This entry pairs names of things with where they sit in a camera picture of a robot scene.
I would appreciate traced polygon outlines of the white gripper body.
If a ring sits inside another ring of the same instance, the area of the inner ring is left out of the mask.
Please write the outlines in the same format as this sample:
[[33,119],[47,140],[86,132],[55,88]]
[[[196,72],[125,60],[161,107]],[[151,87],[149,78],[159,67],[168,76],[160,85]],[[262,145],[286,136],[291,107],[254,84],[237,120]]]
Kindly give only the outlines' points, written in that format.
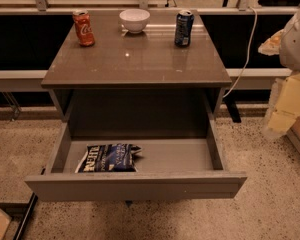
[[283,66],[300,71],[300,8],[283,29],[279,58]]

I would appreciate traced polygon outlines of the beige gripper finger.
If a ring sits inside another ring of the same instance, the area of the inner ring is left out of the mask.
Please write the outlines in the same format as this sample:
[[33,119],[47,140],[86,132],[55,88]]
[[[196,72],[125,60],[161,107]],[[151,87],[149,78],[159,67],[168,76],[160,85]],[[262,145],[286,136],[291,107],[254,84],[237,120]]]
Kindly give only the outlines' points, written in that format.
[[268,38],[259,46],[258,52],[267,56],[278,55],[282,34],[283,30],[279,30],[276,33],[274,33],[270,38]]

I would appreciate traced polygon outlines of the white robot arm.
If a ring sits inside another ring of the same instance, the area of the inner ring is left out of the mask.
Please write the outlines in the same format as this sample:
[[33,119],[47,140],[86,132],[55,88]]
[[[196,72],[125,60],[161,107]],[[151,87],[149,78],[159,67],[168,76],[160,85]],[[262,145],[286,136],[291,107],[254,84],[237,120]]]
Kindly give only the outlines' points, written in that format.
[[300,8],[285,27],[258,48],[263,55],[278,55],[282,66],[292,71],[272,85],[263,134],[277,139],[287,133],[300,117]]

